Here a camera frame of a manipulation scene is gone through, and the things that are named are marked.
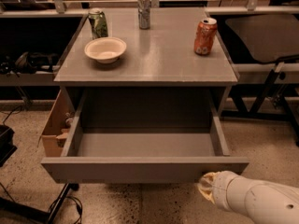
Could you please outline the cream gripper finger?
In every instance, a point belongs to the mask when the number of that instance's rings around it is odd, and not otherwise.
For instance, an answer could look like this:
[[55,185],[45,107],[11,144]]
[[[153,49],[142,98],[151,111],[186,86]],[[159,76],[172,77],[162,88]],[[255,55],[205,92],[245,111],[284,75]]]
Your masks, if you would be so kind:
[[213,183],[216,180],[218,174],[219,174],[218,172],[210,172],[210,173],[204,174],[199,179],[199,183],[197,185],[198,190],[203,195],[203,197],[212,203],[215,202],[213,194],[212,194]]

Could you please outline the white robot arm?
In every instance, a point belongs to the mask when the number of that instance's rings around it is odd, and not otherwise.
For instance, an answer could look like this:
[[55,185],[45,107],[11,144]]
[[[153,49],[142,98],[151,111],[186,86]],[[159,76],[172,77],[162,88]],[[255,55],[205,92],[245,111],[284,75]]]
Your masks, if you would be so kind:
[[299,188],[222,171],[203,175],[198,189],[219,209],[254,224],[299,224]]

